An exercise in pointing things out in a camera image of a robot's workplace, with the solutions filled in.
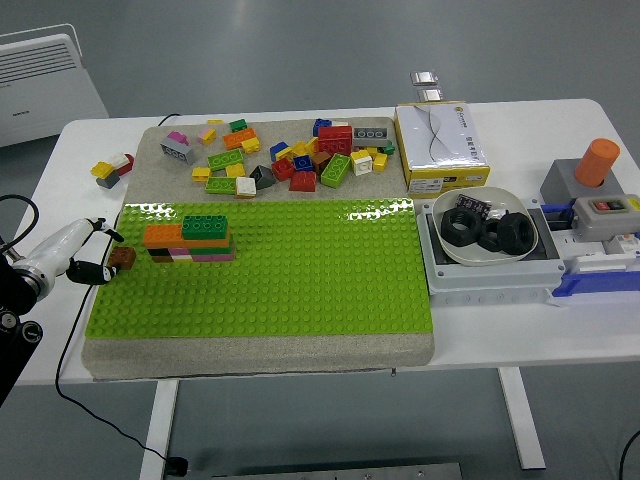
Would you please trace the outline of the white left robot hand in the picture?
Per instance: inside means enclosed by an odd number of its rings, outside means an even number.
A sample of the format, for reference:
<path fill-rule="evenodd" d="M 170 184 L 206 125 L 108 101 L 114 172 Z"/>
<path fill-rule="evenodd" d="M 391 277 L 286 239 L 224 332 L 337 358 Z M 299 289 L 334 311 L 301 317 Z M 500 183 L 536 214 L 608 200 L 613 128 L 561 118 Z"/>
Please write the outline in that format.
<path fill-rule="evenodd" d="M 124 237 L 106 223 L 104 218 L 83 218 L 62 227 L 37 245 L 25 258 L 17 261 L 17 271 L 34 274 L 42 289 L 51 290 L 57 276 L 65 273 L 71 258 L 95 232 L 103 232 L 116 242 Z"/>

